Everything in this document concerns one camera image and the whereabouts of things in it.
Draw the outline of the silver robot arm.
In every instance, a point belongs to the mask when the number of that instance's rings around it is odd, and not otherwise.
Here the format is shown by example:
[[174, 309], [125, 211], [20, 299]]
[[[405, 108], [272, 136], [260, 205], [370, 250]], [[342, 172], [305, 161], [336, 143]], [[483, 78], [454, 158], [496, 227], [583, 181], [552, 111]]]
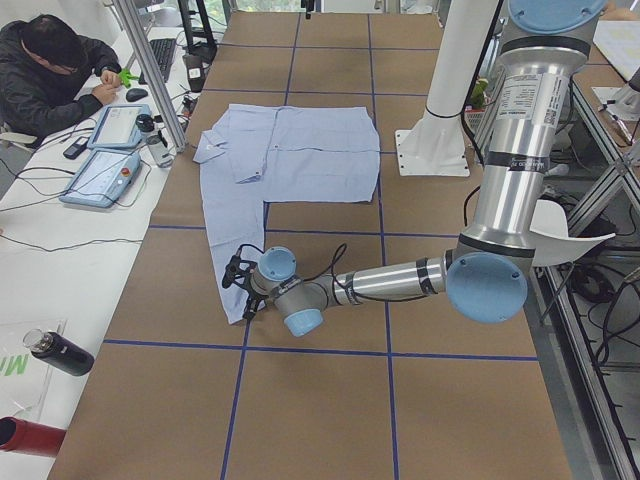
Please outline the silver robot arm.
[[464, 316], [498, 323], [521, 310], [532, 268], [573, 262], [596, 247], [597, 238], [570, 236], [563, 209], [542, 192], [570, 79], [589, 57], [603, 7], [600, 1], [453, 2], [424, 116], [402, 134], [397, 153], [405, 175], [442, 169], [440, 148], [448, 138], [435, 122], [455, 120], [464, 110], [462, 88], [445, 93], [444, 77], [471, 79], [482, 39], [506, 11], [499, 54], [505, 78], [474, 215], [456, 246], [439, 257], [309, 280], [297, 275], [290, 250], [270, 248], [245, 275], [243, 318], [272, 303], [289, 331], [302, 336], [334, 306], [445, 293]]

